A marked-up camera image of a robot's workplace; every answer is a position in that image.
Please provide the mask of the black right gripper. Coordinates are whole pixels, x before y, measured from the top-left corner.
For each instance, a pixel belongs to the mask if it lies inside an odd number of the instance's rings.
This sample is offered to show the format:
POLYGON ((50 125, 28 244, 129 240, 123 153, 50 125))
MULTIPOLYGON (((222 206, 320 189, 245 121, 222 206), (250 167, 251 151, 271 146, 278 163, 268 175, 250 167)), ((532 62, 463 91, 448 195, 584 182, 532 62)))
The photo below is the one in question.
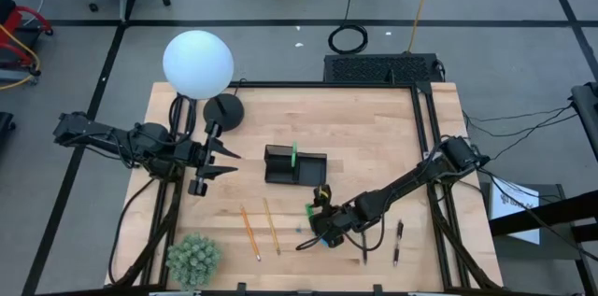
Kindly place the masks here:
POLYGON ((313 215, 309 218, 311 230, 318 240, 324 241, 328 247, 338 247, 347 238, 354 246, 361 247, 350 235, 349 231, 360 223, 355 212, 355 203, 362 193, 342 205, 332 205, 332 193, 326 190, 317 191, 317 200, 311 205, 313 215))

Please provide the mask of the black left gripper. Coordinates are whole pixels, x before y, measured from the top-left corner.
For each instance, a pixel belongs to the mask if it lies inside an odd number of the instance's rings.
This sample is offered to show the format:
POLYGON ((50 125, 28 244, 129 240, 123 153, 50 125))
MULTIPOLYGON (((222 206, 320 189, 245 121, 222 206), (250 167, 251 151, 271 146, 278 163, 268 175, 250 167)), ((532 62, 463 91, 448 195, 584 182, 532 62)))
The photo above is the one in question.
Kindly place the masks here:
POLYGON ((195 196, 205 196, 208 179, 215 179, 217 176, 237 171, 236 167, 215 165, 213 152, 227 157, 240 159, 240 156, 227 149, 218 139, 221 134, 220 125, 209 120, 206 124, 206 141, 204 144, 194 141, 183 143, 183 158, 181 162, 186 167, 195 168, 195 178, 190 181, 188 193, 195 196))

